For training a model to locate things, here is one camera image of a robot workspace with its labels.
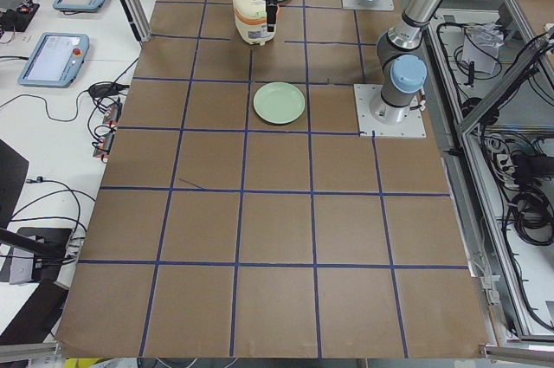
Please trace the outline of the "green plate centre table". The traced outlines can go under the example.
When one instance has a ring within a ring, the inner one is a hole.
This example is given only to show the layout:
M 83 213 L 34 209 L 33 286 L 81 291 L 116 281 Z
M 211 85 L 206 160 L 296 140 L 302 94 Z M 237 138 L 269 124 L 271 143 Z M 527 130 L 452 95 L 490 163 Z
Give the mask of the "green plate centre table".
M 270 124 L 285 125 L 298 119 L 306 107 L 304 94 L 286 82 L 271 82 L 254 95 L 254 110 Z

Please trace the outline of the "white crumpled paper box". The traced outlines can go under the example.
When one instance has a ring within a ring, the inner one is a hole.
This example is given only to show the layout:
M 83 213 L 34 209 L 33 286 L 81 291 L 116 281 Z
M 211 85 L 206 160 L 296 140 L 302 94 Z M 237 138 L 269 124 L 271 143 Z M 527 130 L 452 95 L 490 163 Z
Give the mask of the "white crumpled paper box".
M 461 62 L 477 73 L 492 75 L 499 64 L 499 49 L 504 36 L 496 23 L 468 24 L 464 28 Z

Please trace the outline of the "lower teach pendant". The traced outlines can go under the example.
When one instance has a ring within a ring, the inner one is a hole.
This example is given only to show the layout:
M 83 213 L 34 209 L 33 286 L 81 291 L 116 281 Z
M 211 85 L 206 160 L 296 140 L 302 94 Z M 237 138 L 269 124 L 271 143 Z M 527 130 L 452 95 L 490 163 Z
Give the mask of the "lower teach pendant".
M 17 82 L 25 87 L 68 87 L 79 73 L 88 49 L 88 35 L 44 33 Z

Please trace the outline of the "black electronics box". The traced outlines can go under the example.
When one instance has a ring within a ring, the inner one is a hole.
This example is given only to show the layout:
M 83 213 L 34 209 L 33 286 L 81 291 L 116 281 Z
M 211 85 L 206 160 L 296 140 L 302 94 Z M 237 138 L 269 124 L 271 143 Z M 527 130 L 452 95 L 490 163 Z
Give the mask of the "black electronics box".
M 24 32 L 39 8 L 39 3 L 21 3 L 15 10 L 3 10 L 1 12 L 1 30 Z

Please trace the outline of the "aluminium frame rail right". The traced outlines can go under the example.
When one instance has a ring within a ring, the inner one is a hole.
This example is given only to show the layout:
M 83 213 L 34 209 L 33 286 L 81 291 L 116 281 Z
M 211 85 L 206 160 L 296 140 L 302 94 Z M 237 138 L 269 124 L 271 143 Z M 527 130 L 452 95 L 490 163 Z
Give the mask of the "aluminium frame rail right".
M 492 75 L 461 62 L 464 28 L 485 23 L 504 36 Z M 553 0 L 446 0 L 429 34 L 498 340 L 551 344 Z

